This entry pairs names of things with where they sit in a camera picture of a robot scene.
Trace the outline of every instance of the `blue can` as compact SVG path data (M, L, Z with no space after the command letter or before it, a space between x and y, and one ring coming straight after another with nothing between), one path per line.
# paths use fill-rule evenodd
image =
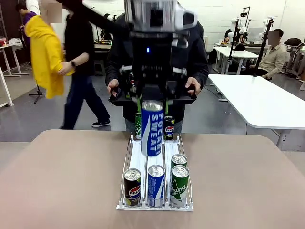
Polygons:
M159 165L150 166L147 173L148 206L159 208L163 204L164 168Z
M163 103L145 101L142 103L142 153L156 156L161 153L163 135Z

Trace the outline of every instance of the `yellow jacket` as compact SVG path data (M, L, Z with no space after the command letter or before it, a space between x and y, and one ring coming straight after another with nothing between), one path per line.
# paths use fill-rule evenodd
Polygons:
M25 35L31 41L31 61L37 84L46 89L47 99L62 95L63 77L57 74L64 60L60 39L40 16L34 16L26 23Z

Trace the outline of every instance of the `pepsi logo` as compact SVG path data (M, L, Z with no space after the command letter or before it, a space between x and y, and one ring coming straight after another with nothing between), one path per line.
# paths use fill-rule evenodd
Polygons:
M172 135L173 134L173 126L171 125L171 126L166 127L165 128L165 133L167 135Z
M138 198L140 196L141 191L141 185L134 187L133 189L129 190L129 196L131 198Z

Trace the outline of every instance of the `person's right hand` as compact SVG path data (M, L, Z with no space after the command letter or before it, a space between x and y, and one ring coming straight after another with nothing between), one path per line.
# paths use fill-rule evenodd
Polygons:
M113 79L109 82L108 86L107 86L107 92L108 94L111 94L111 89L114 89L116 87L119 86L119 81L117 79ZM112 94L114 97L116 97L117 92L115 92L114 90L112 91Z

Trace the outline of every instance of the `green can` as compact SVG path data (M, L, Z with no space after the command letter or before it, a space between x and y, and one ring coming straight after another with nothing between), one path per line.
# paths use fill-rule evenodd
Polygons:
M135 114L134 117L134 124L135 124L135 138L136 139L141 139L141 112L138 112Z
M185 166L187 165L187 157L182 155L182 154L175 154L172 156L172 163L171 163L171 170L174 166L177 165L182 165Z
M187 167L177 165L172 168L171 177L171 206L183 208L186 204L187 184L189 182L189 170Z

